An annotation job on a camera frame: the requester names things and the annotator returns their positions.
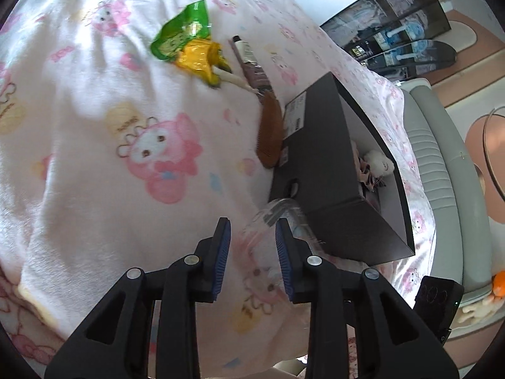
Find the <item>gray leather cushion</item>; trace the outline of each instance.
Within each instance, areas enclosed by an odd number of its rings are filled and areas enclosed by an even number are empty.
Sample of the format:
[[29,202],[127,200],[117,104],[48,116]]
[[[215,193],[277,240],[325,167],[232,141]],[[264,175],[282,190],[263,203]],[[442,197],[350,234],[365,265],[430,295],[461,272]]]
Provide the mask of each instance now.
[[404,91],[403,125],[416,156],[424,192],[430,201],[437,230],[432,276],[461,283],[463,242],[453,187],[437,141],[412,96]]
[[[478,290],[491,281],[491,230],[477,173],[463,139],[436,94],[423,86],[414,88],[411,96],[437,140],[453,186],[463,241],[463,286],[466,292]],[[438,244],[444,244],[440,237]]]

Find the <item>bed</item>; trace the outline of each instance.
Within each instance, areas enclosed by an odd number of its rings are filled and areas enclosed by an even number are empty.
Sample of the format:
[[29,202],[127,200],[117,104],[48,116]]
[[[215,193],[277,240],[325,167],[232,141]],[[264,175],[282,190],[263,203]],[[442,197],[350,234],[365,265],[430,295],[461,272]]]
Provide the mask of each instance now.
[[[256,228],[272,180],[254,152],[256,96],[226,82],[212,89],[149,50],[194,1],[20,0],[0,31],[0,321],[39,374],[127,269],[167,267],[219,216],[232,224],[231,260],[222,300],[198,309],[203,377],[306,354],[307,308],[285,299],[271,229]],[[414,257],[378,269],[413,305],[431,270],[435,222],[403,129],[402,91],[293,0],[206,5],[233,72],[242,75],[229,45],[239,35],[282,106],[330,70],[367,113],[397,161],[416,246]],[[254,310],[246,318],[244,304]]]

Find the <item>green plastic bag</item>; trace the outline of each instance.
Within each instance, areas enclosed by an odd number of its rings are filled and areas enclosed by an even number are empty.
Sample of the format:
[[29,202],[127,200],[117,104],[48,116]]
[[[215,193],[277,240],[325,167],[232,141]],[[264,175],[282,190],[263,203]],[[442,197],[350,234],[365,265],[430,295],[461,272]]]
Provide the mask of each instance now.
[[177,53],[195,38],[210,38],[211,26],[205,0],[189,4],[166,23],[151,44],[151,52],[159,59],[174,61]]

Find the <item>orange toy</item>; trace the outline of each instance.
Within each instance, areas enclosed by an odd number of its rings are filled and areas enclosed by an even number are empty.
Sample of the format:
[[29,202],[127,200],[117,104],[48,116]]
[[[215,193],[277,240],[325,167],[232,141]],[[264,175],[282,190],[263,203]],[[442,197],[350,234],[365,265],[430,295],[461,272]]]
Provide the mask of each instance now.
[[505,271],[498,272],[494,277],[493,293],[498,297],[505,296]]

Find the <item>open cardboard box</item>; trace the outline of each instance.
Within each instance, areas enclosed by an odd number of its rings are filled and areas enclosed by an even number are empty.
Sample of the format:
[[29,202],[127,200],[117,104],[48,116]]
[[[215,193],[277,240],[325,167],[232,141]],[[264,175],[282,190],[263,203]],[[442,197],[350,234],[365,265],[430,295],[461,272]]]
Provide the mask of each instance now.
[[[369,266],[415,253],[410,213],[393,155],[349,92],[331,74],[286,106],[286,138],[270,200],[294,198],[325,252]],[[395,164],[379,188],[380,213],[363,197],[351,139],[360,155],[383,152]]]

